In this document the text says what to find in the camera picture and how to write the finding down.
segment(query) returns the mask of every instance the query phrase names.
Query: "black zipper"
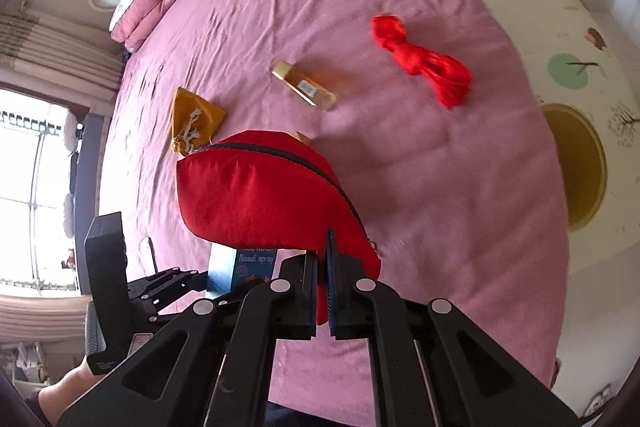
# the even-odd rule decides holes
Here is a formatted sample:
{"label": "black zipper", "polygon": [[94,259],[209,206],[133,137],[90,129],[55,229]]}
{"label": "black zipper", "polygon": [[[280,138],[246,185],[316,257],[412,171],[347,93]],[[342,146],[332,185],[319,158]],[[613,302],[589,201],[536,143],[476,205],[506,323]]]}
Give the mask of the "black zipper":
{"label": "black zipper", "polygon": [[351,213],[353,214],[353,217],[356,218],[356,221],[358,222],[360,228],[362,229],[362,232],[364,233],[365,236],[367,235],[367,231],[364,229],[364,225],[362,223],[362,220],[360,219],[360,216],[358,215],[358,211],[356,210],[356,207],[353,206],[353,203],[351,203],[351,200],[349,199],[345,191],[342,190],[342,187],[340,187],[340,185],[338,185],[334,180],[332,180],[331,177],[326,172],[318,168],[318,166],[311,163],[309,160],[305,160],[303,157],[298,156],[297,154],[292,154],[290,152],[283,151],[282,149],[267,147],[266,145],[255,145],[253,143],[216,143],[214,145],[207,145],[206,147],[199,149],[198,152],[210,151],[215,149],[237,149],[241,151],[261,152],[263,154],[277,156],[278,158],[284,158],[286,160],[289,160],[290,162],[297,163],[298,165],[302,165],[304,168],[309,169],[311,172],[315,172],[319,176],[322,176],[322,178],[327,180],[329,183],[331,183],[334,186],[334,188],[338,192],[340,192],[340,195],[344,198],[344,201],[346,201],[347,204],[349,205],[349,208],[351,209]]}

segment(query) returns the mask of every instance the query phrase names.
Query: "red pouch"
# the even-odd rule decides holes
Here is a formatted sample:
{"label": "red pouch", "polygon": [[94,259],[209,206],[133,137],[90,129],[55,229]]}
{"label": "red pouch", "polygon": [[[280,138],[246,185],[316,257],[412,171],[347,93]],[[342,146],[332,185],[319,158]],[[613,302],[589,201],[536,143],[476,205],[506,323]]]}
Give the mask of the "red pouch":
{"label": "red pouch", "polygon": [[[326,231],[340,253],[380,275],[353,204],[327,161],[289,134],[245,131],[178,161],[178,203],[187,228],[239,249],[314,250],[324,262]],[[326,288],[318,286],[318,324],[327,321]]]}

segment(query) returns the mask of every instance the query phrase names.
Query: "silver screw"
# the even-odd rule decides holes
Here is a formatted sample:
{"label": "silver screw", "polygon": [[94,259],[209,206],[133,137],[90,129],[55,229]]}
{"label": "silver screw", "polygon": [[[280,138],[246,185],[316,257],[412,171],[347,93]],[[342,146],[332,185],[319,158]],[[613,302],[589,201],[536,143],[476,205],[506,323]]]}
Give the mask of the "silver screw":
{"label": "silver screw", "polygon": [[376,289],[376,282],[371,279],[360,279],[356,282],[356,288],[361,292],[370,292]]}
{"label": "silver screw", "polygon": [[193,312],[196,315],[209,315],[215,308],[213,302],[209,299],[202,299],[193,305]]}
{"label": "silver screw", "polygon": [[452,306],[447,299],[435,299],[431,303],[431,309],[440,315],[446,315],[451,311]]}
{"label": "silver screw", "polygon": [[291,288],[291,283],[286,279],[276,279],[271,282],[271,289],[276,293],[284,293],[289,291]]}

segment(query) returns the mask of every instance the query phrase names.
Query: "perfume bottle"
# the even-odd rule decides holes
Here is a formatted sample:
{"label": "perfume bottle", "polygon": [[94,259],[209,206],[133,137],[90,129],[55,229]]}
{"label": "perfume bottle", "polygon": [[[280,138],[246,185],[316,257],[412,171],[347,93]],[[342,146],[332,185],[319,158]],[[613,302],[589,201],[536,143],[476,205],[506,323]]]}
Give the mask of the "perfume bottle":
{"label": "perfume bottle", "polygon": [[336,96],[332,92],[324,89],[324,87],[288,62],[277,62],[273,70],[271,70],[271,74],[282,80],[311,105],[317,105],[325,111],[334,107]]}

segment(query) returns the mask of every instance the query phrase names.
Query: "tassel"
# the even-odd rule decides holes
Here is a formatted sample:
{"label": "tassel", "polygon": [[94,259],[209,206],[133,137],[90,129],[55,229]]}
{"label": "tassel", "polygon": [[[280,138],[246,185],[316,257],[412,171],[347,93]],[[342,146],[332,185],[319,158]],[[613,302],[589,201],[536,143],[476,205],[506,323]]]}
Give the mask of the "tassel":
{"label": "tassel", "polygon": [[394,54],[396,62],[410,75],[422,74],[433,86],[438,101],[447,109],[460,105],[470,90],[470,71],[455,58],[432,52],[406,40],[406,29],[398,17],[373,17],[373,38]]}

